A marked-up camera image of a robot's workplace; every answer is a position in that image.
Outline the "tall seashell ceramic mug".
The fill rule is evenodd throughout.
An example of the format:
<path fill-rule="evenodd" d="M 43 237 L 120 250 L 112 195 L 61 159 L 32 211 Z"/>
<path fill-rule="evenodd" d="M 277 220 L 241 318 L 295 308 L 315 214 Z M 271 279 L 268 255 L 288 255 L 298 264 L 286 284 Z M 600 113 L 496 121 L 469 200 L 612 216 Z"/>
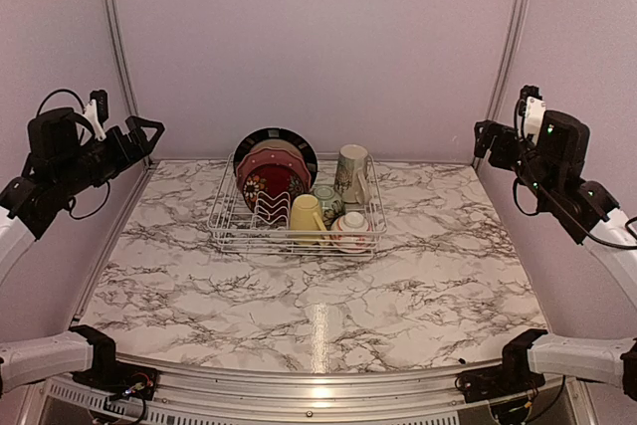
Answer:
<path fill-rule="evenodd" d="M 368 181 L 369 153 L 358 144 L 344 145 L 338 154 L 334 189 L 345 203 L 367 204 L 371 199 Z"/>

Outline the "red floral plate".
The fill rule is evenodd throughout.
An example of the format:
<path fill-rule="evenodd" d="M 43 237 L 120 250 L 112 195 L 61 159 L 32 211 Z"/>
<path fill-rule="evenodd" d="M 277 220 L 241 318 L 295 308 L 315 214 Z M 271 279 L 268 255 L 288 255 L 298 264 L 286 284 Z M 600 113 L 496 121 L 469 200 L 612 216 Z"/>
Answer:
<path fill-rule="evenodd" d="M 258 200 L 274 200 L 287 193 L 294 201 L 308 192 L 308 186 L 289 166 L 266 164 L 250 171 L 242 180 L 240 190 L 247 207 L 254 211 Z"/>

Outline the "yellow ceramic mug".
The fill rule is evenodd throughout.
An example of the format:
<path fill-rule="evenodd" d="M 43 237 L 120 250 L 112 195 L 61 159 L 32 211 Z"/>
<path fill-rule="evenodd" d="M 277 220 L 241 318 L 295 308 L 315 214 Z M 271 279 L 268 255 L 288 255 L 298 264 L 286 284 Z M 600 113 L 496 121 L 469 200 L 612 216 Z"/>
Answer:
<path fill-rule="evenodd" d="M 292 240 L 301 246 L 318 245 L 327 228 L 322 221 L 318 200 L 311 194 L 298 196 L 290 213 L 290 231 Z"/>

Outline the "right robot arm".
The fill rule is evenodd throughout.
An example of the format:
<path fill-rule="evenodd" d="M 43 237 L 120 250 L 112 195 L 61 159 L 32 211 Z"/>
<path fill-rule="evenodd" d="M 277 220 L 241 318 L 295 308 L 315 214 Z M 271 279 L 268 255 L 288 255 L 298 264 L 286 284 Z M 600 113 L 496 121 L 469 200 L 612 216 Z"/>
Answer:
<path fill-rule="evenodd" d="M 537 213 L 551 214 L 571 239 L 613 277 L 629 301 L 636 300 L 636 234 L 632 219 L 599 182 L 581 178 L 588 127 L 559 111 L 547 111 L 534 140 L 520 128 L 492 120 L 474 126 L 474 153 L 500 169 L 536 198 Z M 636 340 L 582 339 L 531 328 L 502 351 L 493 383 L 504 393 L 540 386 L 553 373 L 601 382 L 636 396 Z"/>

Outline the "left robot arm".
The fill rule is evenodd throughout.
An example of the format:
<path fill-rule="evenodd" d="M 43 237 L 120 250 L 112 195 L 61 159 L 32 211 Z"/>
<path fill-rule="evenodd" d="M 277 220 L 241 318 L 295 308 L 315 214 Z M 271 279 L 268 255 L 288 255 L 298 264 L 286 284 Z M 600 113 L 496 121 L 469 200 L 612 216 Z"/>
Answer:
<path fill-rule="evenodd" d="M 85 190 L 108 185 L 147 158 L 165 131 L 162 122 L 129 116 L 127 132 L 105 129 L 107 93 L 93 91 L 80 110 L 38 108 L 27 125 L 30 151 L 19 176 L 1 192 L 1 275 L 14 269 L 58 214 L 72 212 Z M 70 373 L 81 384 L 128 389 L 129 365 L 112 338 L 87 325 L 59 334 L 4 342 L 1 391 Z"/>

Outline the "pink dotted scalloped plate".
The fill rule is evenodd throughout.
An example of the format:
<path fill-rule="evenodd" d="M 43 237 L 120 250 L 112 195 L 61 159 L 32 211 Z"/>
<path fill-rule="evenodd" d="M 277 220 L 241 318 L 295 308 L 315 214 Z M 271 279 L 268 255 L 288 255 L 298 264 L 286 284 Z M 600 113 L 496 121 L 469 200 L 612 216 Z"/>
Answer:
<path fill-rule="evenodd" d="M 308 186 L 308 192 L 310 192 L 310 173 L 303 161 L 303 159 L 297 155 L 282 148 L 275 147 L 263 147 L 256 151 L 248 153 L 240 163 L 236 175 L 236 184 L 239 192 L 241 193 L 240 186 L 244 178 L 247 177 L 250 171 L 254 168 L 263 166 L 266 164 L 284 165 L 293 169 Z"/>

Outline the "black striped large plate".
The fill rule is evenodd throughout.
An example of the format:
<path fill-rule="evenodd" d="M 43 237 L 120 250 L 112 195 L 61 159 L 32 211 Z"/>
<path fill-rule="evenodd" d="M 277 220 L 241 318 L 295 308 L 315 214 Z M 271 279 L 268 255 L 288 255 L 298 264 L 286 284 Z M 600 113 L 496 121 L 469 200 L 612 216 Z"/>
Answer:
<path fill-rule="evenodd" d="M 315 150 L 302 136 L 282 127 L 264 127 L 244 137 L 234 151 L 234 173 L 237 173 L 237 169 L 245 156 L 259 146 L 288 149 L 299 155 L 310 173 L 310 186 L 314 185 L 319 171 L 319 162 Z"/>

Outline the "white red patterned bowl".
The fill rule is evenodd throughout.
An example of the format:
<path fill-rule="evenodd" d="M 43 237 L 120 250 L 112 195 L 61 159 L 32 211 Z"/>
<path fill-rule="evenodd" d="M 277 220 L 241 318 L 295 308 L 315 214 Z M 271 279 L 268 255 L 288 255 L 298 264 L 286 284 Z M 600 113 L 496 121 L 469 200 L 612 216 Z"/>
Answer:
<path fill-rule="evenodd" d="M 333 221 L 331 243 L 341 252 L 358 254 L 367 252 L 372 245 L 368 220 L 359 212 L 348 212 Z"/>

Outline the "light green floral bowl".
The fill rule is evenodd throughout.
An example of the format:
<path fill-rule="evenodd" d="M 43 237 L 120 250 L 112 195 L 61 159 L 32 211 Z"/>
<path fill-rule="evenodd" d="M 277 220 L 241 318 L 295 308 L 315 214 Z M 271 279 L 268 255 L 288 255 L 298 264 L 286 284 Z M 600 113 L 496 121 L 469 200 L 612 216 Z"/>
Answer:
<path fill-rule="evenodd" d="M 345 214 L 341 195 L 328 184 L 315 184 L 312 195 L 318 200 L 323 223 L 330 229 L 333 222 Z"/>

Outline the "right aluminium frame post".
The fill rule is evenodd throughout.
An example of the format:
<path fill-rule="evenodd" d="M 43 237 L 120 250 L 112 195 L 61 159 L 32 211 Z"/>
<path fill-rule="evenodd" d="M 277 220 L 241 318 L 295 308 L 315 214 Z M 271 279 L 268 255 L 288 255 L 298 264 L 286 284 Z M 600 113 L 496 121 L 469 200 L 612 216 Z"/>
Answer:
<path fill-rule="evenodd" d="M 488 103 L 486 120 L 498 120 L 502 111 L 516 53 L 523 37 L 529 2 L 530 0 L 513 0 L 507 35 Z"/>

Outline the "aluminium frame post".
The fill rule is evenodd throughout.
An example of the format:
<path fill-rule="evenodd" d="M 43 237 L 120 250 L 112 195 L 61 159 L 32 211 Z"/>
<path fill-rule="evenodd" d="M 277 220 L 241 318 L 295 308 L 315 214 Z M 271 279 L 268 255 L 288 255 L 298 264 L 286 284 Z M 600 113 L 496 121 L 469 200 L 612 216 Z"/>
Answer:
<path fill-rule="evenodd" d="M 488 103 L 486 120 L 498 120 L 502 111 L 516 53 L 523 37 L 529 2 L 530 0 L 513 0 L 507 35 Z"/>
<path fill-rule="evenodd" d="M 126 60 L 122 30 L 116 0 L 102 0 L 106 14 L 106 25 L 123 104 L 128 115 L 139 116 L 137 101 Z"/>

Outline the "left aluminium frame post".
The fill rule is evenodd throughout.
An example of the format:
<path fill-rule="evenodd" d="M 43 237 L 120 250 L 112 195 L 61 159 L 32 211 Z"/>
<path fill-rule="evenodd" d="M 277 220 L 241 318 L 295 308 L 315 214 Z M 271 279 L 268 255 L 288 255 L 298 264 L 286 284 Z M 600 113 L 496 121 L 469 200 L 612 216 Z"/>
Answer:
<path fill-rule="evenodd" d="M 123 104 L 128 115 L 139 116 L 137 101 L 126 60 L 122 30 L 116 0 L 102 0 L 106 14 L 106 25 Z"/>

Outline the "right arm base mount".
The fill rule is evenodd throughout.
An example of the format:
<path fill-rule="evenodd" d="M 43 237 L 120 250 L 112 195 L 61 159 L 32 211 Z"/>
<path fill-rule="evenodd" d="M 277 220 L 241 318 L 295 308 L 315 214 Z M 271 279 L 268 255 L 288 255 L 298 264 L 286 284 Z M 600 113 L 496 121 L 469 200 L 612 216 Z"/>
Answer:
<path fill-rule="evenodd" d="M 544 386 L 544 376 L 530 369 L 528 352 L 533 343 L 546 334 L 546 329 L 530 328 L 503 347 L 499 365 L 460 372 L 456 376 L 455 387 L 463 394 L 465 402 L 474 403 L 537 391 Z"/>

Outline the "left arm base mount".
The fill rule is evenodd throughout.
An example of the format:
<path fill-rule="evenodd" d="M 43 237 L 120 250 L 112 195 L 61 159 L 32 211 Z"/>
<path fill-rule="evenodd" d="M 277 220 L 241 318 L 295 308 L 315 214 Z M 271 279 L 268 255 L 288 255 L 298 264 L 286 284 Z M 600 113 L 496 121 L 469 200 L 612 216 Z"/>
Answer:
<path fill-rule="evenodd" d="M 70 331 L 82 336 L 93 351 L 90 367 L 72 373 L 76 382 L 107 391 L 112 399 L 131 395 L 147 401 L 153 398 L 159 376 L 156 368 L 117 360 L 115 341 L 91 326 L 76 325 Z"/>

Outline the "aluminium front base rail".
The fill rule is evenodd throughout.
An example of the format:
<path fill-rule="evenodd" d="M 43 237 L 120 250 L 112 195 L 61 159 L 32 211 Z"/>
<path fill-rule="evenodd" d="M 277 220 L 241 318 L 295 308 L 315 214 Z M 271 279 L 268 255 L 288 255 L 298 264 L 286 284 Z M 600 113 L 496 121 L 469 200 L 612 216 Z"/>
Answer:
<path fill-rule="evenodd" d="M 106 393 L 53 377 L 32 385 L 21 424 L 494 424 L 522 392 L 468 403 L 458 375 L 466 366 L 416 371 L 310 374 L 210 368 L 121 355 L 157 370 L 152 399 L 108 403 Z"/>

